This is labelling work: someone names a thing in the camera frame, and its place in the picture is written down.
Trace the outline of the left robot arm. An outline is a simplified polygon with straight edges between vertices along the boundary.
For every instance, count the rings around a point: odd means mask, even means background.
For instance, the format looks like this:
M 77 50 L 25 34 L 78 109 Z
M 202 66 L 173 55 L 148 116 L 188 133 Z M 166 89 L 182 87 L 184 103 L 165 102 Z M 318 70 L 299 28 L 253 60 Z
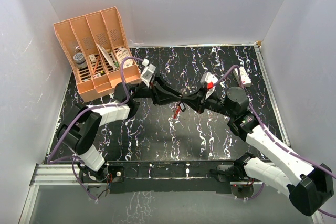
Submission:
M 139 84 L 121 82 L 115 87 L 113 102 L 74 106 L 59 126 L 56 137 L 76 155 L 75 159 L 82 161 L 85 174 L 98 182 L 105 181 L 109 173 L 107 161 L 94 146 L 99 127 L 133 117 L 140 105 L 135 98 L 151 98 L 155 105 L 166 105 L 181 102 L 182 97 L 160 75 L 142 79 Z

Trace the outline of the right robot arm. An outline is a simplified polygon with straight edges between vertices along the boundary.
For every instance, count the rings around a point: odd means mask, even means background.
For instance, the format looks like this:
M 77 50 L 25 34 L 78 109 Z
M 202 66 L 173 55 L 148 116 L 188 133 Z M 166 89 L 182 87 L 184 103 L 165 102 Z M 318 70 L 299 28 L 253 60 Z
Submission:
M 277 189 L 306 216 L 312 216 L 334 195 L 330 168 L 325 164 L 310 164 L 274 137 L 252 113 L 244 89 L 230 88 L 221 100 L 215 94 L 207 95 L 207 89 L 201 88 L 195 94 L 182 96 L 181 101 L 198 113 L 208 109 L 228 116 L 230 130 L 274 163 L 268 165 L 246 153 L 234 162 L 238 179 L 252 177 Z

